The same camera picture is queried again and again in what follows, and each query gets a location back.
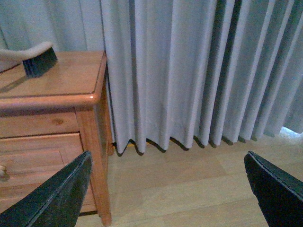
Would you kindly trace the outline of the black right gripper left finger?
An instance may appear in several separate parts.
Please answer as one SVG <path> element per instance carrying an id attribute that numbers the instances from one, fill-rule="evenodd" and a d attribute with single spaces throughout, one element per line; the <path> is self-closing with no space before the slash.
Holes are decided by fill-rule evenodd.
<path id="1" fill-rule="evenodd" d="M 0 215 L 2 227 L 73 227 L 88 190 L 92 170 L 89 151 Z"/>

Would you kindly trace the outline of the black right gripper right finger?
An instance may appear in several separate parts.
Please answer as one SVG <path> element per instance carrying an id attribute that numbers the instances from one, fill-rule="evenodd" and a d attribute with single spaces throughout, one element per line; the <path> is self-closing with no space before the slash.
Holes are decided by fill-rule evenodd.
<path id="1" fill-rule="evenodd" d="M 247 178 L 270 227 L 303 225 L 303 183 L 258 154 L 244 157 Z"/>

